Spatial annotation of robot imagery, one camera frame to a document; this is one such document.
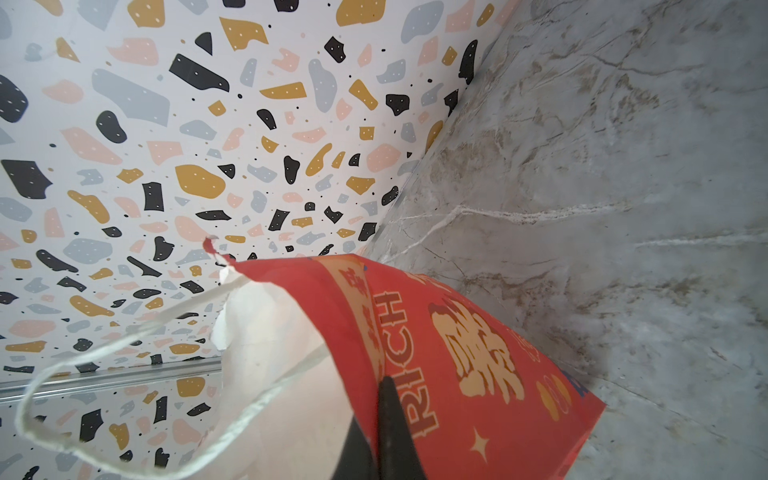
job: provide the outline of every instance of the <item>gift bag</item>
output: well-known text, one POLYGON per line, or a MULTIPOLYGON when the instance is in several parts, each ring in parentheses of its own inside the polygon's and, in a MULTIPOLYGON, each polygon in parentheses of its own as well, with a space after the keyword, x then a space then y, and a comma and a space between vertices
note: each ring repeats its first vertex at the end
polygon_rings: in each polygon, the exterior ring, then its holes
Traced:
MULTIPOLYGON (((225 272, 218 291, 193 299, 229 296, 212 337, 225 349, 219 422, 191 462, 128 468, 28 414, 46 376, 135 336, 44 371, 22 400, 19 430, 128 478, 535 480, 565 477, 604 409, 533 345, 428 276, 356 255, 250 260, 225 272)), ((187 308, 167 309, 136 335, 187 308)))

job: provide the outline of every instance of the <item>bag handle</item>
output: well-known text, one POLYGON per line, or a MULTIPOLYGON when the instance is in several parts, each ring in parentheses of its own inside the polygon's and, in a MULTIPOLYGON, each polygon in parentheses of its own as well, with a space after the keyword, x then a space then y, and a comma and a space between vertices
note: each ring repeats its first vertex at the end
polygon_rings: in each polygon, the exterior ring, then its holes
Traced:
POLYGON ((37 392, 38 388, 40 388, 45 380, 55 373, 60 372, 62 368, 93 362, 102 356, 114 353, 141 337, 152 333, 159 327, 174 321, 185 312, 194 310, 194 308, 202 304, 210 303, 211 300, 226 295, 248 282, 250 282, 250 279, 247 276, 240 275, 230 283, 225 283, 208 290, 207 292, 202 292, 189 300, 185 300, 163 310, 157 318, 149 320, 139 327, 136 333, 123 336, 109 343, 105 343, 96 349, 64 359, 42 370, 42 372, 27 385, 24 391, 24 396, 22 397, 16 412, 16 429, 27 439, 48 450, 73 453, 80 460, 88 462, 96 468, 101 468, 107 472, 113 472, 128 478, 134 478, 135 480, 181 480, 182 478, 186 478, 199 472, 234 442, 237 436, 245 430, 250 421, 259 415, 262 410, 264 410, 264 408, 288 385, 296 381, 314 366, 320 364, 320 362, 329 355, 328 348, 325 344, 322 344, 307 354, 293 368, 282 374, 282 376, 267 386, 247 407, 243 409, 240 415, 227 426, 227 430, 225 430, 216 441, 208 445, 190 462, 182 465, 178 470, 170 472, 156 466, 132 468, 127 462, 116 461, 113 458, 107 457, 106 455, 85 446, 84 443, 77 439, 60 435, 58 432, 48 428, 32 417, 30 413, 32 400, 35 392, 37 392))

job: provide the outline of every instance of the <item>red paper bag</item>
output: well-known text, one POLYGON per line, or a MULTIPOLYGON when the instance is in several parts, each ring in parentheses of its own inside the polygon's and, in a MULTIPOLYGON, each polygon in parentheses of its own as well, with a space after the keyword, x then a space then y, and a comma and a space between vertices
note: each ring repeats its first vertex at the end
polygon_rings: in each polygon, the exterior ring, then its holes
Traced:
POLYGON ((377 398, 396 385, 428 478, 563 478, 605 405, 450 287, 357 255, 251 260, 322 334, 378 458, 377 398))

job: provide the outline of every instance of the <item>marble floor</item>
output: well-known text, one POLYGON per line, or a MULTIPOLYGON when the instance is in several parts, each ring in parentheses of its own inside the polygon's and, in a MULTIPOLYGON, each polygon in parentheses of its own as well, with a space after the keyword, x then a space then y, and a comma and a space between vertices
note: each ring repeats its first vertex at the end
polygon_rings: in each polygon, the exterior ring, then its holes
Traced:
POLYGON ((606 402, 569 480, 768 472, 767 19, 524 0, 368 249, 606 402))

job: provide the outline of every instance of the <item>white string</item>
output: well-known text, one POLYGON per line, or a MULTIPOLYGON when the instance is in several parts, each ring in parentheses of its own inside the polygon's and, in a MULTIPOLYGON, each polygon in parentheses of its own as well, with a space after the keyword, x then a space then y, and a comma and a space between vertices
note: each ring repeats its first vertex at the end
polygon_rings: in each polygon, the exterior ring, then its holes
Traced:
POLYGON ((248 282, 250 282, 250 279, 247 276, 242 275, 231 283, 225 283, 224 285, 208 290, 207 292, 202 292, 189 300, 185 300, 164 310, 156 319, 149 320, 139 327, 136 333, 105 343, 96 349, 62 360, 44 369, 29 383, 29 385, 27 385, 24 396, 22 397, 16 412, 16 429, 27 439, 32 440, 37 445, 45 447, 48 450, 73 453, 79 457, 79 459, 88 462, 97 468, 124 475, 128 478, 134 478, 135 480, 181 480, 182 478, 186 478, 199 472, 223 452, 237 438, 237 436, 245 430, 250 421, 253 420, 256 415, 259 415, 259 413, 261 413, 261 411, 264 410, 264 408, 290 383, 297 380, 301 375, 312 369, 314 366, 318 365, 329 355, 325 344, 314 349, 301 359, 301 361, 299 361, 292 369, 288 370, 280 378, 272 382, 245 409, 243 409, 240 415, 227 426, 227 430, 225 430, 215 442, 208 445, 199 455, 193 458, 192 461, 182 465, 178 470, 174 471, 163 470, 162 468, 155 466, 149 468, 131 468, 127 462, 116 461, 94 449, 88 448, 83 442, 80 442, 79 439, 73 439, 59 434, 31 416, 30 409, 33 395, 45 380, 55 373, 60 372, 63 368, 93 362, 102 356, 114 353, 141 337, 152 333, 157 330, 158 327, 174 321, 182 314, 194 310, 195 307, 203 303, 209 303, 211 300, 236 290, 248 282))

